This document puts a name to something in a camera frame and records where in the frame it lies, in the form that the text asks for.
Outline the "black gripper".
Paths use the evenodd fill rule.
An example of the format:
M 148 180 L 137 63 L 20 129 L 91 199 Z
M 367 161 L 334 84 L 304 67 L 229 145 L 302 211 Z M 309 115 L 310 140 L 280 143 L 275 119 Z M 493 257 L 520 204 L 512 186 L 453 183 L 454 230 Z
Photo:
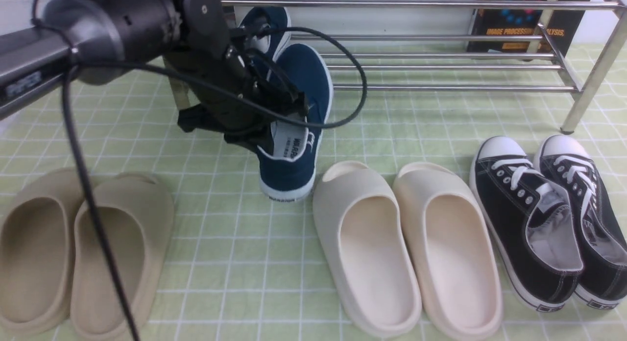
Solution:
M 176 103 L 179 126 L 185 132 L 202 129 L 221 133 L 227 143 L 250 151 L 273 152 L 273 131 L 278 122 L 265 111 L 282 116 L 307 113 L 304 93 L 289 80 L 287 69 L 278 66 L 278 56 L 286 50 L 288 42 L 288 37 L 237 41 L 220 58 L 190 46 L 178 46 L 176 70 L 179 73 L 225 90 L 222 94 L 186 84 L 199 104 Z

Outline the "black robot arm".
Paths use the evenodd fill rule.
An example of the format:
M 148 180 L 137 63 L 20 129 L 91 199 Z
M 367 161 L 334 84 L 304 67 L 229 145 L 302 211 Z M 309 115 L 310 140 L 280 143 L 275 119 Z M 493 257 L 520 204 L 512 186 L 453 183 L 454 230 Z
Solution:
M 51 0 L 31 26 L 1 37 L 1 118 L 81 80 L 103 86 L 161 57 L 178 126 L 272 151 L 283 127 L 309 130 L 309 93 L 276 58 L 290 40 L 285 8 L 251 8 L 239 25 L 221 0 Z

